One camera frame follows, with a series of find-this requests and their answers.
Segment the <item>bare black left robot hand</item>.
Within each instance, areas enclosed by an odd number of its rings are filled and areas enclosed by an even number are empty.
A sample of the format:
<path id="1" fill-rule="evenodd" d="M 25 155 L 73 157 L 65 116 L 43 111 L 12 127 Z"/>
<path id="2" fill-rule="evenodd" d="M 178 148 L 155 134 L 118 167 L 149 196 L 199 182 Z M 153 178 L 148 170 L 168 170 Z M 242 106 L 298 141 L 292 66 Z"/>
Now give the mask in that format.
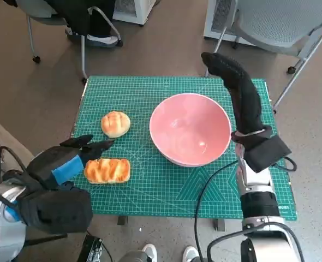
<path id="1" fill-rule="evenodd" d="M 96 160 L 113 144 L 113 139 L 91 142 L 93 135 L 70 138 L 38 154 L 26 168 L 28 174 L 46 189 L 56 189 L 81 173 L 90 160 Z"/>

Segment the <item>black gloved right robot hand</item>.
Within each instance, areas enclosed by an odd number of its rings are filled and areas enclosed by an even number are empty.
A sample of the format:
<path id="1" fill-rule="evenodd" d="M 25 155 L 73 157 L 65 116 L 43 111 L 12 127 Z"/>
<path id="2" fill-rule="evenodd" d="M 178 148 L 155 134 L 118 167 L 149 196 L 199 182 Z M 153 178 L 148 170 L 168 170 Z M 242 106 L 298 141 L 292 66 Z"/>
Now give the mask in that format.
<path id="1" fill-rule="evenodd" d="M 236 130 L 242 134 L 263 130 L 261 100 L 249 74 L 239 63 L 219 53 L 203 52 L 201 58 L 208 72 L 219 76 L 230 93 Z"/>

